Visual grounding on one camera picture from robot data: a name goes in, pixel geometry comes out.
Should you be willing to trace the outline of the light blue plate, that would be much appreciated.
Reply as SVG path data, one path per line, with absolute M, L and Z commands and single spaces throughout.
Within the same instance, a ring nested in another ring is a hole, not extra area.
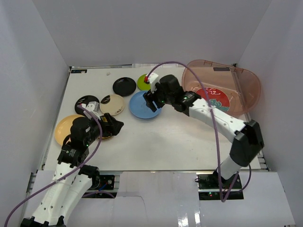
M 131 113 L 140 119 L 152 119 L 158 116 L 161 113 L 161 109 L 157 109 L 153 112 L 149 107 L 146 105 L 146 101 L 143 97 L 146 91 L 139 91 L 132 96 L 129 102 L 129 108 Z

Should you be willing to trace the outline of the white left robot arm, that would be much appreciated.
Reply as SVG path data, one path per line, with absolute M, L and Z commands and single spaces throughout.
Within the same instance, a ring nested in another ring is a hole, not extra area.
M 56 169 L 45 195 L 23 227 L 65 227 L 69 217 L 89 189 L 99 186 L 98 168 L 86 164 L 92 158 L 89 146 L 103 137 L 116 136 L 124 123 L 109 113 L 99 117 L 78 117 L 73 120 L 57 159 Z

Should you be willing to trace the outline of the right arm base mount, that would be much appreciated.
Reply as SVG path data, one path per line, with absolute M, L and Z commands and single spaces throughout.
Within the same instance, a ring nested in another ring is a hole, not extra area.
M 198 186 L 198 195 L 200 201 L 220 201 L 220 189 L 217 178 L 214 174 L 199 174 L 195 179 Z M 231 189 L 227 200 L 243 200 L 243 192 L 240 176 L 238 175 L 236 181 Z

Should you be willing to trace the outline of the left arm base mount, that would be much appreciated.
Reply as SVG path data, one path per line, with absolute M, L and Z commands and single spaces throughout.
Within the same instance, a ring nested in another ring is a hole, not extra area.
M 92 177 L 90 190 L 113 190 L 115 186 L 114 175 L 97 175 Z

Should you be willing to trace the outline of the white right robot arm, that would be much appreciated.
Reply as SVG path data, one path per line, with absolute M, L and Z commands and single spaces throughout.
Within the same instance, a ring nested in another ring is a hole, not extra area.
M 233 176 L 242 168 L 247 167 L 255 156 L 263 149 L 264 141 L 260 125 L 255 120 L 245 122 L 234 118 L 211 105 L 193 91 L 184 91 L 174 75 L 162 78 L 152 73 L 144 78 L 151 86 L 143 97 L 147 107 L 153 112 L 164 105 L 172 106 L 177 112 L 200 120 L 213 127 L 215 134 L 222 134 L 231 142 L 228 157 L 219 162 L 212 180 L 218 188 L 226 188 Z

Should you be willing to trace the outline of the red plate with teal flower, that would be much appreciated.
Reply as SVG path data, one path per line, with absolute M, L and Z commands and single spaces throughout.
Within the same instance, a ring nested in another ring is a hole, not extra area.
M 229 111 L 230 101 L 223 91 L 212 87 L 206 87 L 205 90 L 208 93 L 208 97 L 212 106 L 215 106 L 217 109 L 224 112 Z

